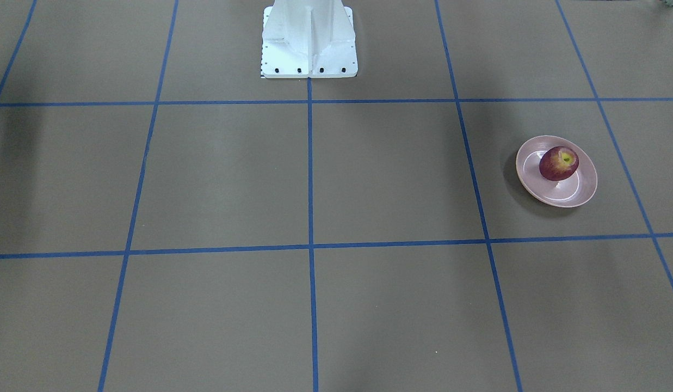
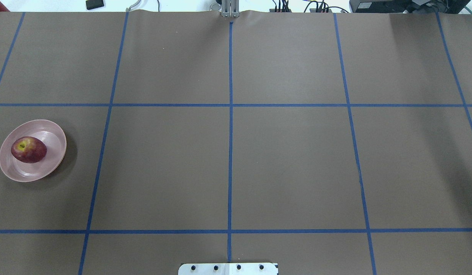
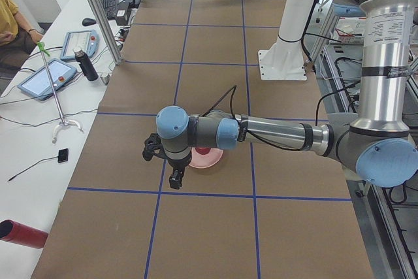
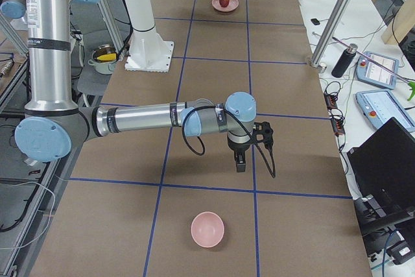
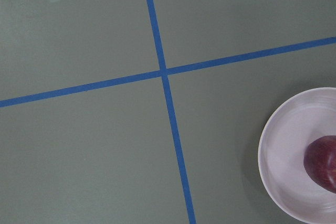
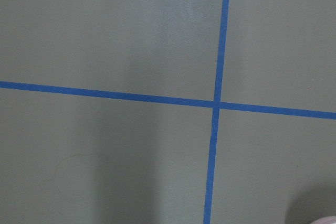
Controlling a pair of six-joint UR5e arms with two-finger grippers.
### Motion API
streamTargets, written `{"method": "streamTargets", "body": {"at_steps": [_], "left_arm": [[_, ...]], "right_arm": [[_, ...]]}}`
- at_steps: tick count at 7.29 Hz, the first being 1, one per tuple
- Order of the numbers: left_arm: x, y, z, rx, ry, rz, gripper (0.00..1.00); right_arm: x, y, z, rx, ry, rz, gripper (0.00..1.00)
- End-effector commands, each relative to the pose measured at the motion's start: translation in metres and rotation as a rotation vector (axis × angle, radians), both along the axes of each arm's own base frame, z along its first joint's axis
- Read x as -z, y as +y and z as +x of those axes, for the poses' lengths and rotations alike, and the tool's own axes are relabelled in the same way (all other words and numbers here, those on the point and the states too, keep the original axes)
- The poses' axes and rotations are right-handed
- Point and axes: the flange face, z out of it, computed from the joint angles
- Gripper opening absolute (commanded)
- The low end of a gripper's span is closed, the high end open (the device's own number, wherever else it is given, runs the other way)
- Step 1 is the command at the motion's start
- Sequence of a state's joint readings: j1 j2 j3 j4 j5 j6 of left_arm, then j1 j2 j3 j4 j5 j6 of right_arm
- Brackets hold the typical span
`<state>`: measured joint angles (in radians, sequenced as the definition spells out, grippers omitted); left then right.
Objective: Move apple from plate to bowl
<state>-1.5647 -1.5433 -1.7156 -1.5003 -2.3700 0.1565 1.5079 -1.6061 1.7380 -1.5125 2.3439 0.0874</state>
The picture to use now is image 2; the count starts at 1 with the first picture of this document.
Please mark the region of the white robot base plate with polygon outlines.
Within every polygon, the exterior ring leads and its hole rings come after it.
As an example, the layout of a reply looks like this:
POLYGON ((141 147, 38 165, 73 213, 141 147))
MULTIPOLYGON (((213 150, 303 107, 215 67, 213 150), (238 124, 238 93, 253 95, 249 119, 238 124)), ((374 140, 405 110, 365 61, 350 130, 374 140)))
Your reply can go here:
POLYGON ((179 275, 278 275, 277 263, 187 263, 178 269, 179 275))

